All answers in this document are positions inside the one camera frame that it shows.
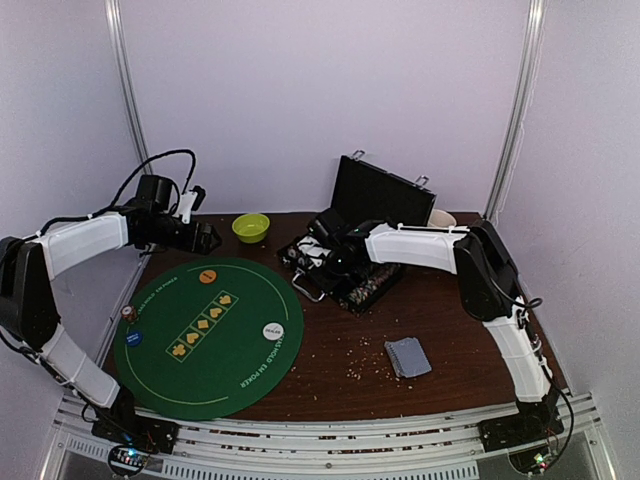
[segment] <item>small cup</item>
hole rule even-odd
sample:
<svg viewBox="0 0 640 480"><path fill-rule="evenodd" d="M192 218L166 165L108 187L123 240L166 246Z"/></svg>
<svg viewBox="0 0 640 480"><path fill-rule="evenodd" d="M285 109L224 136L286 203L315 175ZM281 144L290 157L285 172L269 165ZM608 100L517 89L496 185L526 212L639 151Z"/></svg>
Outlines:
<svg viewBox="0 0 640 480"><path fill-rule="evenodd" d="M453 215L435 208L431 210L431 215L429 215L429 220L427 221L427 227L432 228L449 228L455 227L457 224L458 222L453 218Z"/></svg>

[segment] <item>poker chip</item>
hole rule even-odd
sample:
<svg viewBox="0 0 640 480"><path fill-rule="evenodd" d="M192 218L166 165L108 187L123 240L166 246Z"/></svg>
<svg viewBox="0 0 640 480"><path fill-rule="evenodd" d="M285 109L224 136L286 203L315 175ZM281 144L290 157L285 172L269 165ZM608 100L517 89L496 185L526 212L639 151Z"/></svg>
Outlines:
<svg viewBox="0 0 640 480"><path fill-rule="evenodd" d="M142 333L137 330L127 334L126 337L128 347L137 347L142 342Z"/></svg>

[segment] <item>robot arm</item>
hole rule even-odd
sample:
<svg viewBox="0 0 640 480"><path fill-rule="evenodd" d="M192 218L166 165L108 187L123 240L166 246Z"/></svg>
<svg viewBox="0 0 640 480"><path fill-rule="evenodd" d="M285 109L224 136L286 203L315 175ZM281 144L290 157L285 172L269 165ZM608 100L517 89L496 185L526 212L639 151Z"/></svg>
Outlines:
<svg viewBox="0 0 640 480"><path fill-rule="evenodd" d="M486 238L491 238L495 233L488 222L484 222L482 227L472 228L476 231L482 229L487 233ZM491 333L511 373L518 400L527 403L543 400L550 390L550 384L542 370L546 366L546 359L540 351L540 340L537 336L529 337L531 329L526 328L529 325L527 311L495 293L496 287L491 283L491 276L497 277L497 272L482 259L482 256L486 258L486 247L482 245L480 235L470 234L470 229L466 227L439 232L392 228L383 224L371 231L365 239L365 245L369 258L376 263L404 263L458 274L463 306L469 315L481 320ZM498 260L503 269L511 263ZM512 274L508 281L514 286L516 272L504 272L503 281L507 273ZM491 298L485 290L493 293L494 297ZM514 297L518 303L524 304L519 293L515 293Z"/></svg>
<svg viewBox="0 0 640 480"><path fill-rule="evenodd" d="M556 408L559 393L552 388L541 341L529 323L534 304L522 298L518 271L490 222L450 229L367 222L344 237L351 244L362 245L362 240L373 262L431 267L458 276L462 305L498 345L517 397L518 414L478 425L486 451L544 439L547 428L563 431Z"/></svg>
<svg viewBox="0 0 640 480"><path fill-rule="evenodd" d="M60 322L50 282L75 265L125 245L144 249L159 244L199 254L216 248L220 237L215 229L191 220L204 190L195 187L185 192L169 208L171 184L163 177L143 175L135 197L115 211L67 224L32 241L13 237L0 241L0 325L22 342L22 352L29 352L62 385L93 405L101 420L107 419L102 427L112 440L123 440L118 428L130 432L130 438L138 433L160 435L141 425L131 393L70 338Z"/></svg>

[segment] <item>white panel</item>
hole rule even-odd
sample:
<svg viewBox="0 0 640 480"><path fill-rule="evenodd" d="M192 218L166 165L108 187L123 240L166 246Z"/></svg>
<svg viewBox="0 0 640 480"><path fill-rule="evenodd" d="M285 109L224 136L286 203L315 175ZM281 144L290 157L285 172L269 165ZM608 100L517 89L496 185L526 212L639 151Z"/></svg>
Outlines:
<svg viewBox="0 0 640 480"><path fill-rule="evenodd" d="M574 391L640 472L640 4L552 2L503 234Z"/></svg>
<svg viewBox="0 0 640 480"><path fill-rule="evenodd" d="M103 2L0 7L0 238L107 204L136 165ZM67 330L96 354L137 264L133 251L69 270L54 293ZM62 390L0 346L2 478L31 480Z"/></svg>
<svg viewBox="0 0 640 480"><path fill-rule="evenodd" d="M484 209L527 1L123 2L150 153L191 147L206 212L328 206L340 154ZM184 175L171 164L158 172Z"/></svg>

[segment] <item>wooden table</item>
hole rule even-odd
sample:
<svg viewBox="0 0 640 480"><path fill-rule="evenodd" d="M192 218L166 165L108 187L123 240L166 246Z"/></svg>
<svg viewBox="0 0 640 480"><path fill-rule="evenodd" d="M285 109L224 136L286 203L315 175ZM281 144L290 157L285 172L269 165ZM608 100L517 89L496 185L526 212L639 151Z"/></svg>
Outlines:
<svg viewBox="0 0 640 480"><path fill-rule="evenodd" d="M223 238L212 256L262 263L290 280L275 252L306 231L312 213L273 214L267 239L240 243L231 231L234 215L202 216ZM468 224L477 214L459 213ZM164 271L198 257L175 250L155 255L137 290ZM410 267L404 278L368 313L356 318L327 299L300 296L305 333L291 372L266 397L234 418L268 421L343 421L443 413L515 400L507 367L491 335L462 309L455 276ZM559 383L564 378L537 320L544 353ZM417 337L433 371L397 379L384 342ZM114 374L110 353L105 370Z"/></svg>

